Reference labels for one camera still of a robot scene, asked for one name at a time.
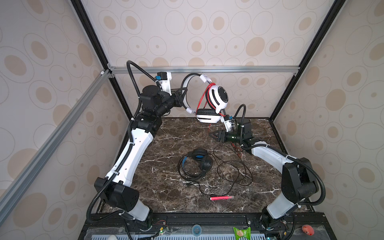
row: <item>blue tape roll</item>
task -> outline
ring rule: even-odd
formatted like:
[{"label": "blue tape roll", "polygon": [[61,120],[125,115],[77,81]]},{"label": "blue tape roll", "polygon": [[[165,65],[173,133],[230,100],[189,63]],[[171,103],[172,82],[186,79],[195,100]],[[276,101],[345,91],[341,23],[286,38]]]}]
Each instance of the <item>blue tape roll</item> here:
[{"label": "blue tape roll", "polygon": [[201,235],[201,226],[199,225],[199,224],[195,224],[195,225],[193,225],[193,227],[192,227],[192,234],[193,234],[193,236],[195,236],[195,237],[198,237],[198,236],[200,236]]}]

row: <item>brown marble tabletop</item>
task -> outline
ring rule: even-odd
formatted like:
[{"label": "brown marble tabletop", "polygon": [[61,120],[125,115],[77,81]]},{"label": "brown marble tabletop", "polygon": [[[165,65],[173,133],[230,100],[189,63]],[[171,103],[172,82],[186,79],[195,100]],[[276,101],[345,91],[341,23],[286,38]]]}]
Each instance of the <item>brown marble tabletop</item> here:
[{"label": "brown marble tabletop", "polygon": [[[250,119],[255,137],[280,149],[267,119]],[[197,147],[203,147],[224,161],[239,160],[231,144],[218,143],[208,136],[208,129],[225,129],[222,123],[200,123],[193,118],[163,118],[163,124],[152,143],[145,151],[133,178],[131,188],[140,192],[139,199],[154,212],[261,212],[281,192],[281,174],[270,164],[258,157],[243,153],[242,159],[253,175],[249,186],[235,184],[229,195],[230,200],[211,201],[202,195],[196,186],[185,187],[188,181],[177,171],[180,158]],[[188,158],[185,169],[198,171],[197,163]],[[226,178],[236,178],[237,171],[224,164],[220,167]],[[231,183],[217,174],[217,164],[199,180],[201,190],[207,194],[222,195]],[[101,212],[112,212],[107,204]]]}]

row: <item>patterned wall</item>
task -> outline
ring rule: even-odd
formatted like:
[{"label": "patterned wall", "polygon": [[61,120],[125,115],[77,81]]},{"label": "patterned wall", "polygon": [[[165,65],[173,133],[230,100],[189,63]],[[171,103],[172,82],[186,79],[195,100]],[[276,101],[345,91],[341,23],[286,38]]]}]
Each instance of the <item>patterned wall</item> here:
[{"label": "patterned wall", "polygon": [[0,227],[0,240],[77,240],[128,120],[109,83],[92,99]]},{"label": "patterned wall", "polygon": [[383,239],[384,0],[349,1],[319,49],[276,127],[324,180],[337,238]]},{"label": "patterned wall", "polygon": [[[171,80],[172,88],[181,87],[182,80],[187,74],[173,74]],[[228,114],[235,114],[241,104],[247,106],[247,117],[269,117],[275,109],[286,86],[292,78],[293,73],[217,73],[207,74],[213,82],[221,85],[228,93],[229,101],[226,107]],[[142,91],[143,87],[154,82],[144,74],[134,74],[137,85]],[[124,96],[128,101],[129,108],[134,112],[139,102],[128,74],[117,74],[116,78]],[[197,108],[201,95],[207,84],[204,84],[198,77],[192,78],[188,85],[187,101],[190,107]],[[194,117],[184,108],[173,108],[169,117]]]},{"label": "patterned wall", "polygon": [[2,1],[0,196],[99,75],[66,0]]},{"label": "patterned wall", "polygon": [[298,64],[333,0],[83,0],[112,65]]}]

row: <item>red marker pen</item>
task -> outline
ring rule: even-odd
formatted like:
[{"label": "red marker pen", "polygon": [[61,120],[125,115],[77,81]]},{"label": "red marker pen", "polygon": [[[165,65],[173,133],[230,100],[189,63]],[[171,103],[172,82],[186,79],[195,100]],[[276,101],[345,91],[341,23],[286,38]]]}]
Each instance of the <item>red marker pen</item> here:
[{"label": "red marker pen", "polygon": [[226,199],[232,199],[235,198],[235,196],[221,196],[221,197],[211,197],[210,199],[212,201],[214,200],[226,200]]}]

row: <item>green candy wrapper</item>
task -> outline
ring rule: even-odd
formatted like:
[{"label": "green candy wrapper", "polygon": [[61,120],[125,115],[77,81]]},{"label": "green candy wrapper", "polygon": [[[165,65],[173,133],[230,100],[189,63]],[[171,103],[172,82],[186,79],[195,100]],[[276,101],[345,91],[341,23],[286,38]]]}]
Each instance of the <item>green candy wrapper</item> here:
[{"label": "green candy wrapper", "polygon": [[235,232],[236,240],[238,240],[241,237],[245,237],[245,238],[251,240],[251,228],[250,227],[247,229],[243,229],[243,230],[239,230],[239,229],[234,227],[233,231]]}]

